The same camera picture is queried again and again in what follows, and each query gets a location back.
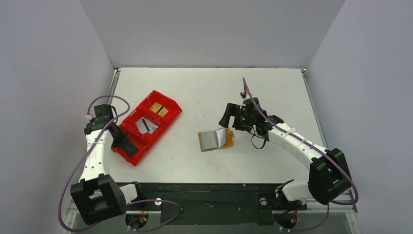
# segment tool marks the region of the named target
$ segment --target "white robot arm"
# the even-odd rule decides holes
[[[124,214],[128,204],[141,198],[138,183],[119,187],[109,175],[111,147],[121,148],[128,155],[133,155],[138,149],[115,123],[96,141],[103,127],[113,119],[113,113],[112,107],[107,104],[95,106],[94,111],[96,117],[89,118],[85,135],[87,150],[93,144],[95,146],[86,158],[79,182],[70,188],[72,199],[88,225]]]
[[[308,141],[279,117],[267,116],[266,111],[261,109],[258,98],[253,97],[255,102],[253,103],[246,92],[242,92],[241,96],[244,99],[243,104],[228,103],[219,124],[228,127],[230,117],[234,116],[233,128],[241,131],[254,131],[255,135],[261,136],[265,141],[281,146],[309,170],[308,181],[291,180],[275,190],[276,200],[280,206],[287,207],[292,202],[308,198],[314,198],[321,204],[328,204],[350,188],[350,183],[343,174],[315,149],[326,154],[350,176],[342,151],[338,149],[330,151]],[[277,127],[270,124],[262,115],[265,115]]]

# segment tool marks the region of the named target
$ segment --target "gray wall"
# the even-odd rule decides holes
[[[112,75],[78,1],[1,1],[0,233],[60,233],[57,200],[85,153],[87,106]]]
[[[80,0],[115,66],[307,67],[344,0]]]
[[[364,233],[412,233],[413,2],[347,0],[308,68],[329,147],[360,191]]]

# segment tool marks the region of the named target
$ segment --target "purple cable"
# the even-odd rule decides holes
[[[274,126],[276,129],[280,130],[283,133],[287,133],[286,130],[282,129],[281,127],[277,126],[276,124],[274,124],[269,118],[267,118],[264,113],[260,110],[260,108],[258,107],[258,105],[256,104],[255,100],[252,98],[251,92],[248,88],[248,85],[246,84],[245,78],[243,78],[243,82],[244,82],[244,87],[246,89],[246,91],[248,92],[248,95],[252,101],[252,104],[254,104],[255,108],[257,109],[257,111],[260,113],[260,115],[267,120],[272,126]],[[337,205],[354,205],[358,202],[358,190],[356,188],[356,185],[354,184],[354,182],[351,180],[351,178],[343,171],[343,169],[340,168],[340,166],[337,165],[336,162],[334,162],[329,156],[327,156],[323,151],[321,151],[320,149],[318,149],[317,147],[312,147],[312,145],[310,143],[308,143],[307,141],[299,138],[297,135],[290,133],[290,136],[294,137],[295,139],[299,140],[299,141],[303,141],[303,144],[305,144],[306,146],[312,148],[313,150],[317,151],[317,153],[321,154],[322,156],[324,156],[329,162],[331,162],[331,164],[337,168],[337,170],[346,178],[346,180],[349,181],[351,187],[354,189],[354,201],[350,201],[350,202],[339,202],[339,201],[331,201],[334,204]]]
[[[321,221],[319,224],[317,224],[317,225],[315,225],[315,226],[313,226],[313,227],[311,227],[311,228],[287,229],[287,228],[285,228],[285,227],[282,227],[279,223],[277,223],[277,222],[275,222],[275,223],[276,223],[278,226],[280,226],[281,229],[283,229],[283,230],[285,230],[285,231],[290,230],[290,232],[304,232],[304,231],[314,230],[314,229],[318,228],[319,226],[323,225],[323,224],[327,221],[329,215],[330,215],[330,205],[327,204],[327,214],[325,215],[325,218],[324,218],[323,221]]]
[[[63,219],[62,219],[62,203],[63,203],[64,194],[66,193],[66,190],[67,190],[67,187],[69,186],[70,180],[72,180],[73,176],[75,175],[75,173],[76,173],[76,171],[78,170],[78,168],[80,167],[80,165],[85,161],[85,159],[86,159],[86,158],[89,156],[89,154],[92,152],[92,150],[94,149],[96,143],[99,141],[100,137],[103,135],[103,132],[109,127],[110,124],[112,124],[116,119],[118,119],[118,118],[121,117],[122,115],[126,114],[126,113],[129,111],[129,109],[131,108],[131,106],[129,105],[129,103],[128,103],[125,99],[123,99],[123,98],[121,98],[121,97],[118,97],[118,96],[115,96],[115,95],[104,95],[104,96],[97,97],[95,100],[93,100],[93,101],[91,102],[91,104],[89,105],[89,108],[88,108],[88,115],[90,115],[90,109],[92,108],[92,105],[93,105],[97,100],[99,100],[99,99],[101,99],[101,98],[106,98],[106,97],[113,97],[113,98],[120,99],[120,100],[122,100],[122,101],[124,101],[124,102],[126,103],[126,105],[128,106],[128,108],[127,108],[126,111],[124,111],[124,112],[120,113],[119,115],[113,117],[113,119],[111,119],[111,120],[102,128],[102,130],[100,131],[99,135],[97,135],[96,139],[94,140],[94,143],[92,144],[92,146],[91,146],[91,147],[89,148],[89,150],[86,152],[85,156],[77,163],[76,167],[72,170],[70,176],[67,178],[67,180],[66,180],[66,182],[65,182],[65,184],[64,184],[64,186],[63,186],[62,193],[60,194],[60,197],[59,197],[59,205],[58,205],[57,218],[59,219],[60,225],[61,225],[65,230],[70,231],[70,232],[73,232],[73,233],[87,230],[87,229],[89,229],[89,228],[91,228],[91,227],[94,227],[94,226],[95,226],[96,224],[98,224],[98,223],[92,224],[92,225],[90,225],[90,226],[87,226],[87,227],[84,227],[84,228],[81,228],[81,229],[73,229],[73,228],[70,228],[70,227],[66,226],[66,224],[63,222]]]
[[[165,202],[165,203],[173,204],[173,205],[175,205],[175,206],[177,206],[177,207],[179,208],[179,211],[178,211],[178,213],[177,213],[175,216],[173,216],[172,218],[168,219],[168,220],[165,221],[163,224],[161,224],[161,225],[159,225],[159,226],[156,226],[156,227],[154,227],[154,228],[146,229],[146,230],[139,230],[139,229],[138,229],[138,230],[136,230],[136,232],[138,232],[138,233],[146,233],[146,232],[150,232],[150,231],[156,230],[156,229],[158,229],[158,228],[161,228],[161,227],[167,225],[168,223],[172,222],[174,219],[176,219],[176,218],[182,213],[182,207],[181,207],[178,203],[173,202],[173,201],[169,201],[169,200],[146,199],[146,200],[134,201],[134,202],[132,202],[131,204],[129,204],[128,206],[131,206],[131,205],[134,205],[134,204],[139,204],[139,203],[144,203],[144,202]],[[137,220],[138,220],[138,218],[132,220],[131,222],[129,222],[128,226],[129,226],[129,227],[132,226],[132,224],[133,224],[134,222],[136,222]]]

